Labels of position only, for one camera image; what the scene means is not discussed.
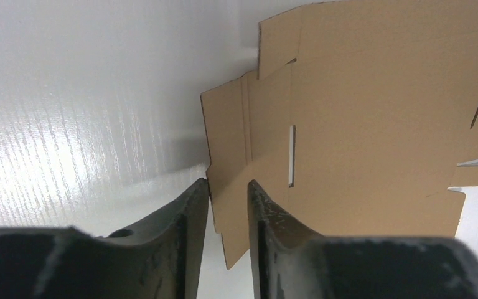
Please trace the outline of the brown cardboard box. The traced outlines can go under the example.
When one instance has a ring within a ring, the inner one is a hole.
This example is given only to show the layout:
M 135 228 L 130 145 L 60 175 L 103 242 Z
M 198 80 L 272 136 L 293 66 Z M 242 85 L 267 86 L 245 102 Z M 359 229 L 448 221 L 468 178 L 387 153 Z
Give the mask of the brown cardboard box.
M 247 185 L 334 236 L 454 237 L 478 186 L 478 1 L 336 1 L 259 24 L 258 68 L 201 95 L 215 230 Z

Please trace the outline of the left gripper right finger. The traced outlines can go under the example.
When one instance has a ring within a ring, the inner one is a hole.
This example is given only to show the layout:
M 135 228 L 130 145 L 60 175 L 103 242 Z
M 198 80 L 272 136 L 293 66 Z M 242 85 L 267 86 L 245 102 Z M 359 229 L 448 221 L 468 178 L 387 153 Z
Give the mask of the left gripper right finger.
M 248 183 L 256 298 L 478 298 L 478 260 L 440 237 L 328 237 Z

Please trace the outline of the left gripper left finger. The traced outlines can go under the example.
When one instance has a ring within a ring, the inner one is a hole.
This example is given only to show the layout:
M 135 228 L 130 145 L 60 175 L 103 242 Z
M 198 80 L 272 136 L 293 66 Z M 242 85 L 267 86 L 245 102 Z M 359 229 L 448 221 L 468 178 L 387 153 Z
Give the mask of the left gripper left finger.
M 0 227 L 0 298 L 195 298 L 209 186 L 107 237 L 74 227 Z

